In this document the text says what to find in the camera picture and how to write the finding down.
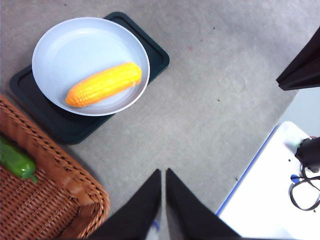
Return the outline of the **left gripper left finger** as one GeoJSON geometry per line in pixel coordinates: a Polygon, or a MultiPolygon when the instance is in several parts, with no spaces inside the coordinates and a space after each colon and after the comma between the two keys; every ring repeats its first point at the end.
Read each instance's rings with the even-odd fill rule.
{"type": "Polygon", "coordinates": [[[137,192],[89,237],[89,240],[144,240],[162,199],[161,171],[156,169],[137,192]]]}

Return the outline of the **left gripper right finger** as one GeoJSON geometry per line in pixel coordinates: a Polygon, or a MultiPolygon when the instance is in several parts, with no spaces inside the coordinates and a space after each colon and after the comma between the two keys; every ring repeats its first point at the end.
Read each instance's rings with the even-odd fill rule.
{"type": "Polygon", "coordinates": [[[188,240],[237,240],[241,236],[217,217],[193,194],[172,169],[167,169],[166,201],[188,240]]]}

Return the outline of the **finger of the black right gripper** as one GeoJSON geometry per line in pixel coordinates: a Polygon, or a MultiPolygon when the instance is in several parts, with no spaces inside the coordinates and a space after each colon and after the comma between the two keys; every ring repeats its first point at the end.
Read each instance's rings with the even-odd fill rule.
{"type": "Polygon", "coordinates": [[[320,86],[320,30],[276,79],[284,91],[320,86]]]}

